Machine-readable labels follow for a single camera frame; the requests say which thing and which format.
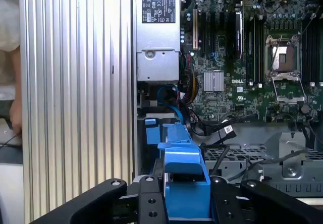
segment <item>motherboard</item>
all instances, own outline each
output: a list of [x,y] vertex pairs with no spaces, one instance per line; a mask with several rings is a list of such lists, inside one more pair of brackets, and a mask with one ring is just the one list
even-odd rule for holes
[[200,118],[316,119],[323,104],[319,11],[310,0],[182,1],[180,77],[193,71],[198,79],[191,107]]

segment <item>power supply label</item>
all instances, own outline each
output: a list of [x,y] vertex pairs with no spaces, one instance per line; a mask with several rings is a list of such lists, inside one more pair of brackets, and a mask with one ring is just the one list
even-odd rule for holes
[[175,23],[176,0],[142,0],[142,23]]

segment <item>person's arm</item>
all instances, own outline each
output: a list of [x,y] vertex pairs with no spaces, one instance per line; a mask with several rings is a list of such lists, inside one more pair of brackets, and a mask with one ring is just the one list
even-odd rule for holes
[[21,59],[19,5],[14,0],[0,0],[0,50],[9,53],[16,76],[16,98],[10,108],[15,134],[21,131]]
[[22,103],[21,103],[21,58],[20,46],[9,52],[15,71],[16,79],[16,98],[10,108],[10,120],[15,134],[22,129]]

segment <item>green circuit board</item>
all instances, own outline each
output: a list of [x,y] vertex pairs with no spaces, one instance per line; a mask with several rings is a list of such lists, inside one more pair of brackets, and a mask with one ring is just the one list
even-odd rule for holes
[[[275,15],[292,15],[304,13],[306,7],[304,0],[290,0],[285,6],[279,7],[275,11]],[[268,13],[262,9],[254,9],[253,0],[244,0],[241,11],[243,14],[243,20],[250,18],[250,15],[259,14],[266,16],[264,38],[269,34],[273,34],[273,27],[275,28],[274,13]],[[225,0],[198,0],[192,2],[187,12],[191,12],[192,8],[198,9],[199,13],[206,13],[206,21],[210,20],[210,15],[215,14],[216,23],[220,23],[220,13],[225,12],[225,16],[229,10],[232,10],[232,5]],[[182,16],[182,27],[185,26],[187,21],[185,15]],[[246,76],[246,64],[247,64],[247,47],[246,37],[243,40],[243,58],[229,60],[226,50],[227,45],[227,28],[226,23],[224,28],[220,29],[218,25],[215,26],[215,51],[209,51],[203,53],[199,50],[193,50],[194,56],[191,59],[191,64],[194,72],[197,74],[199,81],[199,91],[196,99],[191,104],[196,113],[204,121],[219,121],[223,116],[227,114],[235,114],[237,116],[245,116],[250,114],[258,114],[258,122],[271,122],[271,121],[290,121],[290,119],[284,119],[277,117],[279,114],[290,114],[298,122],[305,122],[308,117],[317,117],[318,111],[322,110],[323,103],[323,87],[316,85],[310,87],[308,84],[303,84],[303,89],[300,83],[281,82],[276,85],[276,90],[280,96],[286,97],[298,97],[304,96],[305,102],[298,102],[296,104],[288,104],[284,102],[278,102],[275,93],[274,85],[271,80],[266,80],[262,88],[251,87],[247,84]],[[294,30],[281,30],[276,31],[277,34],[284,36],[292,36],[298,34],[302,27],[299,24],[298,29]],[[207,42],[209,43],[210,34],[206,35]],[[192,32],[185,32],[185,41],[182,42],[182,48],[184,53],[191,52],[192,47]],[[302,44],[300,43],[299,56],[302,58]],[[209,57],[209,53],[216,53],[217,57]],[[224,90],[219,91],[203,91],[203,74],[204,72],[211,72],[214,70],[221,70],[224,72]],[[310,110],[307,114],[304,114],[300,109],[306,105]]]

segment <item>white sleeve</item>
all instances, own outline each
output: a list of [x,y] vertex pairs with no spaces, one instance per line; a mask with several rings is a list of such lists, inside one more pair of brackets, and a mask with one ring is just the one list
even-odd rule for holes
[[19,6],[14,0],[0,0],[0,50],[13,51],[19,45]]

